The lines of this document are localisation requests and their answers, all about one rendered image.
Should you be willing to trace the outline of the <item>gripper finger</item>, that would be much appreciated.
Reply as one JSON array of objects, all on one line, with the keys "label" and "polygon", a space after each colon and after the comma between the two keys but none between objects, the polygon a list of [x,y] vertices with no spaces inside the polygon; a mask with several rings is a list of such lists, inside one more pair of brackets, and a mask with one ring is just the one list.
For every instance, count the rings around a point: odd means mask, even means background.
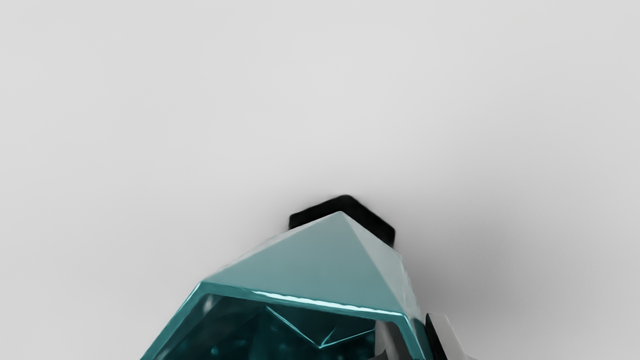
[{"label": "gripper finger", "polygon": [[425,330],[435,360],[477,360],[466,354],[450,320],[444,313],[427,313]]}]

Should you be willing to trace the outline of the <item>teal faceted mug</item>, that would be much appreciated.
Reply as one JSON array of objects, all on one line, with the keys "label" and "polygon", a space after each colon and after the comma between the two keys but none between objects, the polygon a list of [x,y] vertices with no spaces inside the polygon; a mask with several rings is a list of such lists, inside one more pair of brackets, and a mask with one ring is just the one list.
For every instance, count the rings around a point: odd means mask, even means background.
[{"label": "teal faceted mug", "polygon": [[204,278],[141,360],[435,360],[402,256],[342,211]]}]

